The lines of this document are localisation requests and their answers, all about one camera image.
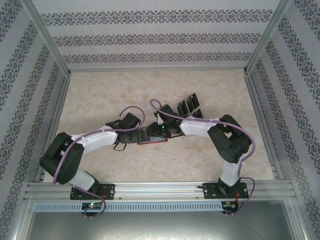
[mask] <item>marble floor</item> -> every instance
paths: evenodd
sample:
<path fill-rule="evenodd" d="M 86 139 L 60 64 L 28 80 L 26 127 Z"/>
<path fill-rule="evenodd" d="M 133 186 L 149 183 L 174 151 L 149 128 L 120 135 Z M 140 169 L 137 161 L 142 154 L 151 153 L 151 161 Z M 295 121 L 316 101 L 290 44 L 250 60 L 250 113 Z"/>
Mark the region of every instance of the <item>marble floor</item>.
<path fill-rule="evenodd" d="M 241 175 L 274 179 L 241 70 L 73 73 L 57 133 L 96 130 L 117 120 L 130 105 L 144 109 L 147 126 L 156 121 L 150 99 L 175 108 L 192 93 L 197 94 L 206 118 L 229 114 L 255 138 L 256 151 Z M 136 109 L 131 112 L 142 116 Z M 200 136 L 129 144 L 124 151 L 106 146 L 85 155 L 80 163 L 80 168 L 100 182 L 216 181 L 222 167 L 223 160 L 211 140 Z M 45 181 L 52 177 L 46 174 Z"/>

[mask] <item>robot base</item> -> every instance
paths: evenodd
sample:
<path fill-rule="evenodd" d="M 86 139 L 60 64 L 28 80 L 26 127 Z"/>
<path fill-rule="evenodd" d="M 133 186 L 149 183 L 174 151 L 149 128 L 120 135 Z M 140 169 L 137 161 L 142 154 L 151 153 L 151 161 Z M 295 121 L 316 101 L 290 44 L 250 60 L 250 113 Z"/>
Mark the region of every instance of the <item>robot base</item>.
<path fill-rule="evenodd" d="M 98 189 L 95 194 L 103 197 L 104 200 L 113 200 L 115 196 L 115 186 L 114 184 L 99 184 Z M 74 187 L 71 189 L 70 193 L 71 200 L 99 200 L 99 198 L 92 196 L 90 194 L 84 193 Z"/>
<path fill-rule="evenodd" d="M 239 199 L 247 199 L 249 197 L 247 184 L 245 182 L 238 182 L 228 194 L 224 194 L 220 189 L 221 185 L 217 182 L 205 182 L 199 188 L 203 189 L 204 199 L 236 199 L 237 194 Z"/>

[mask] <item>purple cable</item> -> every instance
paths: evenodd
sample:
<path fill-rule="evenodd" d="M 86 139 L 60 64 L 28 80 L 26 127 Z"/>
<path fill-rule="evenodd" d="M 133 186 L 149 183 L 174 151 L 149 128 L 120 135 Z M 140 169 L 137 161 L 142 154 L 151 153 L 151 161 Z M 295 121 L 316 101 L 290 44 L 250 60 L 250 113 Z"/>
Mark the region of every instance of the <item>purple cable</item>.
<path fill-rule="evenodd" d="M 166 112 L 164 112 L 164 111 L 161 111 L 159 108 L 157 108 L 155 105 L 153 105 L 153 103 L 152 103 L 153 101 L 157 102 L 160 107 L 161 107 L 161 103 L 160 103 L 157 99 L 151 99 L 151 100 L 150 100 L 150 105 L 151 105 L 157 112 L 162 113 L 162 114 L 167 115 L 167 116 L 172 117 L 172 118 L 190 121 L 190 118 L 180 117 L 180 116 L 172 115 L 172 114 L 166 113 Z M 232 124 L 232 123 L 228 123 L 228 122 L 224 122 L 224 121 L 219 121 L 219 120 L 214 120 L 214 119 L 197 118 L 197 117 L 194 117 L 193 119 L 195 119 L 196 122 L 216 123 L 216 124 L 223 124 L 223 125 L 227 125 L 227 126 L 233 127 L 233 128 L 235 128 L 235 129 L 238 129 L 238 130 L 242 131 L 242 132 L 251 140 L 251 142 L 252 142 L 252 150 L 251 150 L 251 152 L 250 152 L 247 156 L 245 156 L 245 157 L 241 160 L 240 165 L 239 165 L 239 168 L 238 168 L 237 174 L 240 175 L 240 171 L 241 171 L 243 162 L 244 162 L 245 160 L 247 160 L 248 158 L 250 158 L 250 157 L 252 156 L 252 154 L 254 154 L 254 152 L 255 152 L 255 150 L 256 150 L 256 142 L 255 142 L 254 138 L 251 136 L 251 134 L 250 134 L 249 132 L 247 132 L 246 130 L 244 130 L 242 127 L 237 126 L 237 125 L 234 125 L 234 124 Z"/>
<path fill-rule="evenodd" d="M 229 214 L 231 214 L 231 216 L 233 217 L 234 215 L 237 215 L 240 211 L 242 211 L 244 209 L 244 207 L 248 204 L 249 200 L 251 199 L 252 197 L 252 194 L 254 194 L 254 191 L 255 191 L 255 188 L 256 188 L 256 182 L 255 180 L 252 178 L 252 177 L 249 177 L 249 176 L 242 176 L 241 177 L 242 179 L 249 179 L 252 181 L 252 190 L 248 196 L 248 198 L 246 199 L 246 201 L 244 202 L 244 204 L 242 205 L 242 207 L 236 211 L 235 213 L 233 213 L 232 211 L 229 211 L 229 210 L 223 210 L 224 212 L 227 212 Z"/>
<path fill-rule="evenodd" d="M 101 133 L 101 132 L 113 132 L 113 131 L 115 131 L 115 132 L 129 132 L 129 131 L 134 131 L 134 130 L 140 128 L 140 127 L 144 124 L 144 122 L 145 122 L 146 114 L 145 114 L 145 112 L 142 110 L 142 108 L 140 108 L 140 107 L 138 107 L 138 106 L 128 106 L 128 107 L 126 107 L 126 108 L 123 109 L 122 112 L 119 114 L 119 118 L 120 118 L 120 119 L 122 118 L 122 114 L 124 113 L 124 111 L 126 111 L 127 109 L 132 109 L 132 108 L 134 108 L 134 109 L 139 109 L 139 110 L 142 112 L 142 116 L 143 116 L 143 117 L 142 117 L 142 121 L 141 121 L 141 123 L 140 123 L 138 126 L 136 126 L 136 127 L 134 127 L 134 128 L 129 128 L 129 129 L 99 129 L 99 130 L 95 130 L 95 131 L 92 131 L 92 132 L 88 132 L 88 133 L 82 135 L 81 137 L 78 137 L 76 140 L 74 140 L 74 141 L 68 146 L 68 148 L 65 150 L 65 152 L 64 152 L 64 154 L 63 154 L 63 156 L 62 156 L 62 158 L 61 158 L 61 160 L 60 160 L 60 162 L 59 162 L 59 165 L 58 165 L 58 167 L 56 168 L 56 171 L 55 171 L 54 177 L 53 177 L 53 184 L 56 184 L 56 183 L 57 183 L 57 178 L 58 178 L 58 175 L 59 175 L 59 173 L 60 173 L 61 166 L 63 165 L 63 163 L 64 163 L 64 161 L 65 161 L 65 159 L 66 159 L 66 156 L 67 156 L 67 154 L 69 153 L 70 149 L 73 147 L 73 145 L 75 145 L 75 144 L 76 144 L 78 141 L 80 141 L 82 138 L 88 137 L 88 136 L 90 136 L 90 135 L 92 135 L 92 134 Z M 84 190 L 84 189 L 82 189 L 82 188 L 80 188 L 80 187 L 77 187 L 77 186 L 74 186 L 74 187 L 75 187 L 76 189 L 78 189 L 78 190 L 86 193 L 86 194 L 92 195 L 92 196 L 94 196 L 94 197 L 99 198 L 99 199 L 102 200 L 102 202 L 103 202 L 103 209 L 102 209 L 100 212 L 98 212 L 96 215 L 91 216 L 90 219 L 93 219 L 93 218 L 98 217 L 99 215 L 101 215 L 101 214 L 105 211 L 107 204 L 106 204 L 106 201 L 104 200 L 104 198 L 103 198 L 102 196 L 99 196 L 99 195 L 94 194 L 94 193 L 92 193 L 92 192 L 86 191 L 86 190 Z M 84 213 L 83 213 L 85 218 L 87 218 L 87 215 L 86 215 L 87 210 L 88 210 L 88 209 L 85 209 L 85 210 L 84 210 Z"/>

